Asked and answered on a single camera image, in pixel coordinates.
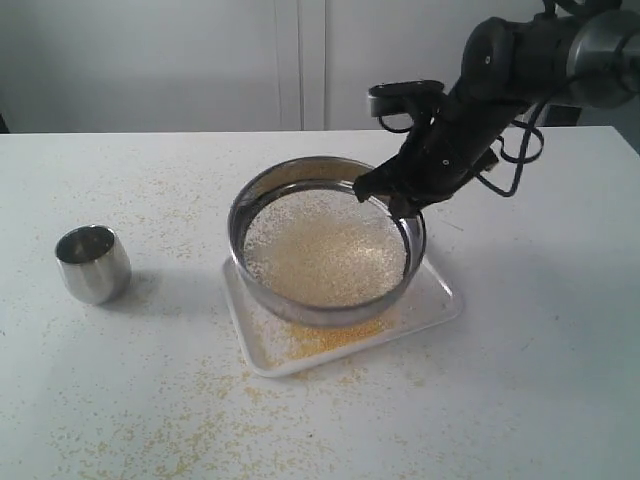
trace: plastic tray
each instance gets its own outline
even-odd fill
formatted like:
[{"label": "plastic tray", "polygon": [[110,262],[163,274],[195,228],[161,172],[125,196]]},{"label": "plastic tray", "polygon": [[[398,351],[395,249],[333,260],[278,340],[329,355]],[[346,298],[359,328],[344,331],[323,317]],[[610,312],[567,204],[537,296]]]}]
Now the plastic tray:
[{"label": "plastic tray", "polygon": [[[371,323],[353,327],[355,330],[334,330],[334,333],[306,330],[264,309],[249,294],[231,258],[222,270],[242,353],[251,369],[263,377],[291,375],[441,324],[462,311],[460,295],[426,257],[404,296],[391,309]],[[327,335],[330,338],[320,345],[309,345],[316,334],[319,339]]]}]

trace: stainless steel bowl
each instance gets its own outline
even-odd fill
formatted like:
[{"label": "stainless steel bowl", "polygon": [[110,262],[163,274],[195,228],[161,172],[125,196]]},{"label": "stainless steel bowl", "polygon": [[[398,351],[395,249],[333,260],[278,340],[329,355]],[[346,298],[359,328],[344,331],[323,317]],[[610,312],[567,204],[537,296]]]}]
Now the stainless steel bowl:
[{"label": "stainless steel bowl", "polygon": [[[318,307],[283,297],[261,284],[249,272],[245,261],[244,243],[249,226],[269,203],[284,195],[311,189],[353,194],[351,187],[354,180],[371,169],[369,165],[346,158],[299,158],[265,170],[240,191],[231,205],[227,223],[231,255],[247,289],[262,306],[291,322],[313,327],[346,327],[381,314],[402,296],[424,256],[426,231],[421,214],[396,222],[407,254],[400,283],[384,295],[358,305]],[[385,210],[388,201],[388,197],[370,199],[370,202]]]}]

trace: cup rim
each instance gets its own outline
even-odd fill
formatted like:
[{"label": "cup rim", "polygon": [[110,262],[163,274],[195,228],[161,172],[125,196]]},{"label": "cup rim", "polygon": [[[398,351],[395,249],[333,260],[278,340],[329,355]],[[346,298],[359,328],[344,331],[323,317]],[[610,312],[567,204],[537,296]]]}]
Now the cup rim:
[{"label": "cup rim", "polygon": [[[100,229],[103,230],[104,232],[108,233],[110,235],[109,238],[109,247],[100,255],[98,255],[95,258],[92,258],[90,260],[85,260],[85,261],[69,261],[68,259],[64,259],[64,255],[61,255],[61,249],[64,246],[65,242],[68,241],[69,239],[71,239],[74,235],[76,235],[77,233],[83,231],[83,230],[96,230],[96,229]],[[110,228],[107,227],[106,225],[100,225],[100,224],[89,224],[89,225],[81,225],[79,227],[74,228],[73,230],[68,231],[67,233],[65,233],[56,243],[56,247],[54,250],[56,259],[58,260],[58,262],[64,264],[64,265],[75,265],[75,266],[81,266],[81,265],[88,265],[90,263],[96,262],[98,260],[100,260],[101,258],[103,258],[105,255],[108,255],[110,252],[113,251],[115,245],[116,245],[116,241],[117,241],[117,235],[116,232]]]}]

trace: sieve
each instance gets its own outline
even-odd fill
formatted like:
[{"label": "sieve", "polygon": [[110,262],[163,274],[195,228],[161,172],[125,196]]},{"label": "sieve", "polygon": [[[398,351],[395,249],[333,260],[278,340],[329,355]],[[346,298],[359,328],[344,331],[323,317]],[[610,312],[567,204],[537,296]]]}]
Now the sieve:
[{"label": "sieve", "polygon": [[[305,304],[273,291],[259,281],[247,265],[247,233],[254,219],[268,205],[285,196],[306,191],[326,190],[353,195],[355,179],[372,169],[369,165],[346,158],[305,157],[265,170],[240,191],[231,205],[227,222],[231,256],[247,290],[260,305],[290,322],[311,327],[346,327],[383,313],[402,296],[424,256],[426,230],[421,214],[394,221],[405,249],[404,269],[398,283],[362,303],[345,306]],[[388,215],[388,197],[371,197],[367,202]]]}]

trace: stainless steel cup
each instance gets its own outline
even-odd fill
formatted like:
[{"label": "stainless steel cup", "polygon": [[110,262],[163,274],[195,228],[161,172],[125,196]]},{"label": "stainless steel cup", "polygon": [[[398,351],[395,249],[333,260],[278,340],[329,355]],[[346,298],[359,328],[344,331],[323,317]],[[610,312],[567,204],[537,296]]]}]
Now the stainless steel cup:
[{"label": "stainless steel cup", "polygon": [[129,257],[118,236],[101,225],[67,233],[56,245],[56,259],[67,290],[84,303],[112,300],[131,280]]}]

